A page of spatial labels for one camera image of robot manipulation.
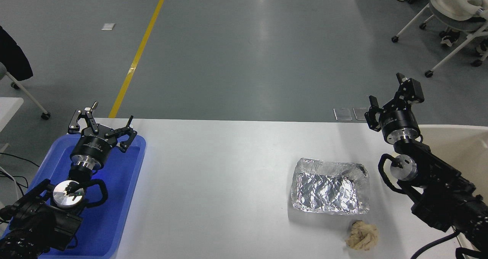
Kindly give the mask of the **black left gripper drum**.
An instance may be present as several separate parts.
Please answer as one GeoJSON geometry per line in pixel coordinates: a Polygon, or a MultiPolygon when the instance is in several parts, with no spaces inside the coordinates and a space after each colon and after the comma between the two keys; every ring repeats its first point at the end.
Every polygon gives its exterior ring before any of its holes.
{"type": "Polygon", "coordinates": [[[114,143],[103,138],[88,135],[81,136],[75,145],[70,158],[73,164],[79,162],[96,162],[98,165],[105,165],[109,158],[114,143]]]}

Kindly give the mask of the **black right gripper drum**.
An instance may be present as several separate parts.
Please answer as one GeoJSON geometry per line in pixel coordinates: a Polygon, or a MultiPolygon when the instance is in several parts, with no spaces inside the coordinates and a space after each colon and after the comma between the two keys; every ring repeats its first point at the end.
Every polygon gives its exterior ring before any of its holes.
{"type": "Polygon", "coordinates": [[[391,111],[380,114],[380,128],[383,137],[389,136],[395,130],[412,129],[413,136],[420,136],[420,129],[412,111],[391,111]]]}

